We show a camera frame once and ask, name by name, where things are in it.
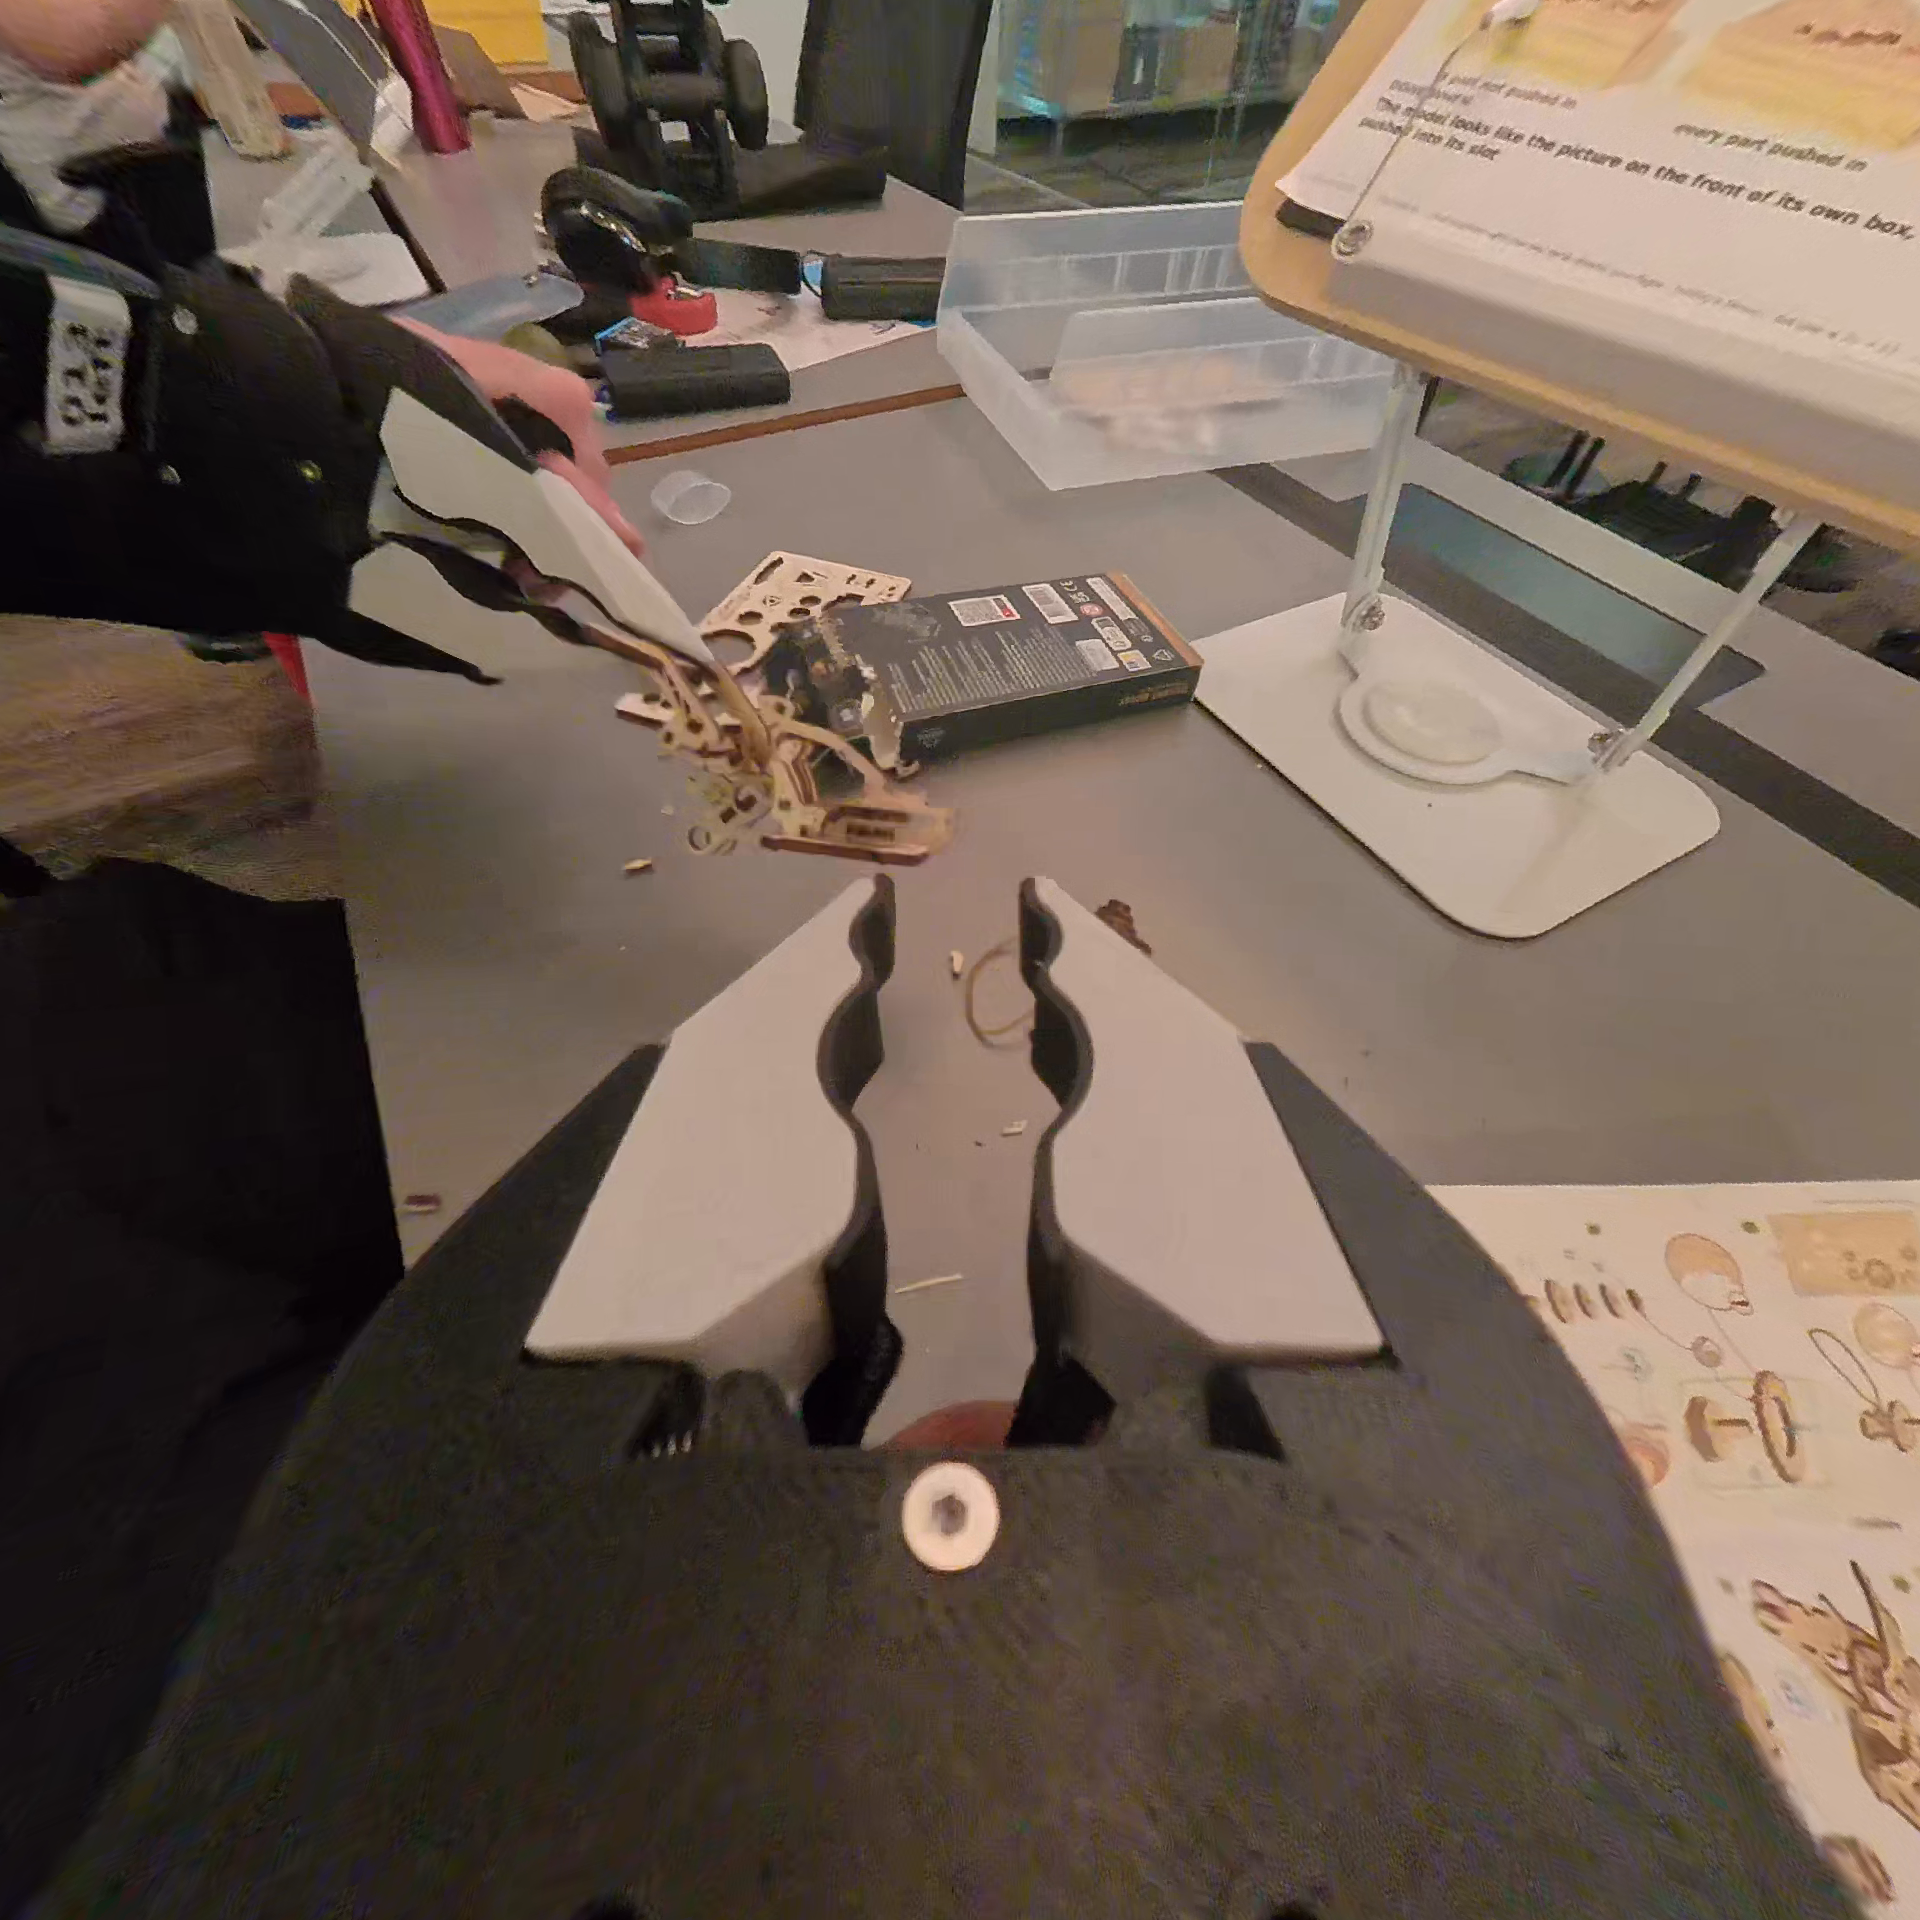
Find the clear plastic bin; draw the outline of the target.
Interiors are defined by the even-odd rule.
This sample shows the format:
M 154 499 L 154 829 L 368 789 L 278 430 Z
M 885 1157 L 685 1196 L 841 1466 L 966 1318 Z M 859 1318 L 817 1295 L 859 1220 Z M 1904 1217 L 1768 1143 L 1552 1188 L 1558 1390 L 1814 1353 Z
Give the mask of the clear plastic bin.
M 936 346 L 1053 491 L 1350 458 L 1394 367 L 1269 307 L 1235 201 L 966 215 Z

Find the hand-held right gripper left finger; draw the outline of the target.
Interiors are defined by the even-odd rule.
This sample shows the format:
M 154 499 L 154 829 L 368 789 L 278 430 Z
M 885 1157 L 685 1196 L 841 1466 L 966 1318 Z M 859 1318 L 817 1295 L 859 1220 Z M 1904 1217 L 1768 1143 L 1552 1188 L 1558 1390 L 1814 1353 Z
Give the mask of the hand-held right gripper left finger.
M 854 1107 L 879 1067 L 896 887 L 846 887 L 679 1025 L 525 1337 L 534 1359 L 817 1379 L 865 1315 L 879 1206 Z

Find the black model kit box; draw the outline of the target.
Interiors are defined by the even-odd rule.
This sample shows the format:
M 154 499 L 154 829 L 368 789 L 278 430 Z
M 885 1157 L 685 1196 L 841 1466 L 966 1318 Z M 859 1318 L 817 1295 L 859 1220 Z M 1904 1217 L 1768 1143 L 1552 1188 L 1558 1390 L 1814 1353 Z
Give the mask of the black model kit box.
M 1121 573 L 1074 573 L 789 619 L 759 683 L 883 772 L 1193 699 L 1203 658 Z

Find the person's left hand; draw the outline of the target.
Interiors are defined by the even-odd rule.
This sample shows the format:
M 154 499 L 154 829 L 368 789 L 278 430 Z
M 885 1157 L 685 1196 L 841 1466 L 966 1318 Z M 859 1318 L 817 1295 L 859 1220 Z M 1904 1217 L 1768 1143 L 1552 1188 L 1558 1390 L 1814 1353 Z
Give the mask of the person's left hand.
M 514 401 L 559 430 L 570 451 L 541 451 L 541 466 L 562 478 L 635 558 L 645 556 L 640 532 L 610 493 L 610 466 L 590 386 L 565 367 L 518 353 L 504 342 L 479 342 L 445 334 L 418 321 L 401 326 L 430 342 L 467 370 L 495 402 Z

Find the folded instruction booklet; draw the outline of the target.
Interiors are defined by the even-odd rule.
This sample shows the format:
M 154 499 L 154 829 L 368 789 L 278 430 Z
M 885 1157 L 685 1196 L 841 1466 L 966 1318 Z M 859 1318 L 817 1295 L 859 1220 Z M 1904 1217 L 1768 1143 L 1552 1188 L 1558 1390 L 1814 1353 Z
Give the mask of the folded instruction booklet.
M 1439 1187 L 1648 1489 L 1771 1779 L 1918 1915 L 1918 1185 Z

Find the yellow rubber band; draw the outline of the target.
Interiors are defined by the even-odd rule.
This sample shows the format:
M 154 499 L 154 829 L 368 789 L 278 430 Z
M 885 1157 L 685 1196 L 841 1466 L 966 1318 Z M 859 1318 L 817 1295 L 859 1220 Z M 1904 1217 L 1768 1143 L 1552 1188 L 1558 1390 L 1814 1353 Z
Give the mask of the yellow rubber band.
M 1025 982 L 1018 939 L 974 954 L 958 972 L 963 1019 L 986 1049 L 1013 1049 L 1031 1037 L 1037 1002 Z

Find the wooden model frame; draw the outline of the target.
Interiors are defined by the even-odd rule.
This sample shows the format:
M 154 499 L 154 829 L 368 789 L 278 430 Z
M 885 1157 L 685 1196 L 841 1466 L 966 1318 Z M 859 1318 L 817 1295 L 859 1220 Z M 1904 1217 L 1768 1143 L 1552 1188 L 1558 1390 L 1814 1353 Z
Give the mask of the wooden model frame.
M 618 714 L 685 766 L 685 839 L 694 855 L 755 846 L 910 869 L 949 850 L 949 806 L 800 717 L 789 699 L 755 691 L 725 662 L 656 641 L 598 628 L 590 637 L 645 678 L 645 691 L 624 698 Z

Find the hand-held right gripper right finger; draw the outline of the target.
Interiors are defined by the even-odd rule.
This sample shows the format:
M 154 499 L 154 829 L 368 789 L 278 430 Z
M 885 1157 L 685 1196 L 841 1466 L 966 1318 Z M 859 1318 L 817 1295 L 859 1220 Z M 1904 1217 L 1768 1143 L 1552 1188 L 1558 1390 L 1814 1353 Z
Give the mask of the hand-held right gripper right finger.
M 1112 1394 L 1370 1363 L 1385 1332 L 1239 1029 L 1049 877 L 1021 890 L 1038 1343 Z

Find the black rectangular case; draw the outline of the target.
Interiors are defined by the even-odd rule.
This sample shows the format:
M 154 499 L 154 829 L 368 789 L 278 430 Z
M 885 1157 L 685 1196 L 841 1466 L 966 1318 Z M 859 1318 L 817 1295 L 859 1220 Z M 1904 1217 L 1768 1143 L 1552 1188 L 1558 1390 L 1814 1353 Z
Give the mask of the black rectangular case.
M 653 342 L 598 355 L 615 420 L 663 420 L 786 404 L 792 374 L 769 342 Z
M 947 257 L 849 257 L 817 262 L 818 301 L 831 323 L 912 324 L 938 321 Z

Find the white document stand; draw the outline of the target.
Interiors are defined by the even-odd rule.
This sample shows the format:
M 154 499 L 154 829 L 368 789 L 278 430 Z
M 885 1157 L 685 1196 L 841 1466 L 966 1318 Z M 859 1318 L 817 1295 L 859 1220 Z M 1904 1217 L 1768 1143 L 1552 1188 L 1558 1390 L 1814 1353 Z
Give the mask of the white document stand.
M 1247 193 L 1239 257 L 1280 314 L 1383 355 L 1394 378 L 1343 596 L 1207 645 L 1201 698 L 1267 766 L 1449 922 L 1559 927 L 1709 846 L 1720 811 L 1648 742 L 1823 524 L 1914 550 L 1915 380 L 1778 332 L 1715 326 L 1565 283 L 1385 215 L 1337 222 L 1280 175 L 1330 129 L 1419 4 L 1365 4 Z M 1385 587 L 1430 378 L 1630 438 L 1778 519 L 1729 611 L 1629 726 Z

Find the magenta metal bottle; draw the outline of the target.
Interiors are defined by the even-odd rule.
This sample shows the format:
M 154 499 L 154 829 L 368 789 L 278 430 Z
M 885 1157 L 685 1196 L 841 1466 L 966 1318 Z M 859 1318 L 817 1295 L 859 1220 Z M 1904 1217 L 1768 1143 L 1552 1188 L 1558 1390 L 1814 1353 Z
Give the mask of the magenta metal bottle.
M 432 155 L 465 153 L 472 147 L 467 117 L 426 3 L 366 3 L 365 11 L 405 85 L 418 149 Z

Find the black chair back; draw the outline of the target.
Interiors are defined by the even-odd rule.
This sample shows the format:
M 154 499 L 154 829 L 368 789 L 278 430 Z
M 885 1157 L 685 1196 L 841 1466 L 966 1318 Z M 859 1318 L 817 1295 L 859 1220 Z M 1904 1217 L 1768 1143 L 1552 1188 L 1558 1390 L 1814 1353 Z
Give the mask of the black chair back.
M 807 3 L 797 129 L 961 209 L 992 3 Z

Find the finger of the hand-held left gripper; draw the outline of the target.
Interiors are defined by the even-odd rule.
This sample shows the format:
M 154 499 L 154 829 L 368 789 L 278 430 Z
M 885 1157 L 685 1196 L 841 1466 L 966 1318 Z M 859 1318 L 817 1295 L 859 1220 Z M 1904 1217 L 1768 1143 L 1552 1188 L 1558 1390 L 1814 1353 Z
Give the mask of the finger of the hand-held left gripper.
M 390 667 L 495 686 L 542 636 L 648 670 L 674 665 L 710 692 L 729 689 L 729 670 L 674 594 L 621 545 L 578 582 L 542 572 L 490 530 L 430 519 L 390 530 Z
M 434 540 L 472 553 L 502 547 L 592 603 L 614 633 L 648 641 L 698 665 L 714 651 L 601 515 L 559 473 L 525 468 L 413 394 L 379 420 L 383 459 L 398 499 Z

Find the white instruction stand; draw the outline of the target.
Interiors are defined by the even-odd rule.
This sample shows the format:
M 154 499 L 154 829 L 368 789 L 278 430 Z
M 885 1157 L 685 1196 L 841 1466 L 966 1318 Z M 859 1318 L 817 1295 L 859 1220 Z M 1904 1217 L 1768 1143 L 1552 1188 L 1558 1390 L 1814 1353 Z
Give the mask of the white instruction stand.
M 1912 3 L 1419 4 L 1278 188 L 1915 380 Z

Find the punched wooden parts sheet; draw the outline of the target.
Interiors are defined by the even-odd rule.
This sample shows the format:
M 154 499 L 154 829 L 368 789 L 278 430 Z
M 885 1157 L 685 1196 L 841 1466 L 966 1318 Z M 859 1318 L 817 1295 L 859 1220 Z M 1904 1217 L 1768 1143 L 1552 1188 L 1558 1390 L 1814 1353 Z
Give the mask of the punched wooden parts sheet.
M 826 611 L 888 606 L 910 589 L 904 573 L 778 548 L 705 615 L 703 636 L 717 657 L 744 673 Z

